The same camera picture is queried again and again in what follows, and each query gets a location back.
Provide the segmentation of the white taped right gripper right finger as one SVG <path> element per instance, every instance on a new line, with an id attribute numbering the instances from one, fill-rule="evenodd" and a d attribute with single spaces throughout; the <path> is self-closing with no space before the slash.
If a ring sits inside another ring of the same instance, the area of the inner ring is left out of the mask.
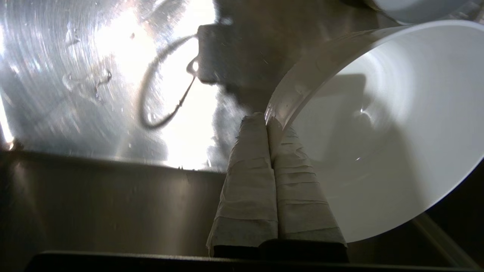
<path id="1" fill-rule="evenodd" d="M 278 237 L 275 243 L 316 243 L 346 251 L 347 243 L 295 129 L 276 149 Z"/>

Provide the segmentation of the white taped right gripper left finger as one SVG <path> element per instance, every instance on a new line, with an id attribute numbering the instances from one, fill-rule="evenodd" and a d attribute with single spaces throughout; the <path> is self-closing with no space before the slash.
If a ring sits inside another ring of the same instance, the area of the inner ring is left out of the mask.
<path id="1" fill-rule="evenodd" d="M 240 123 L 206 246 L 211 257 L 249 256 L 277 238 L 276 183 L 268 133 L 264 115 L 254 113 Z"/>

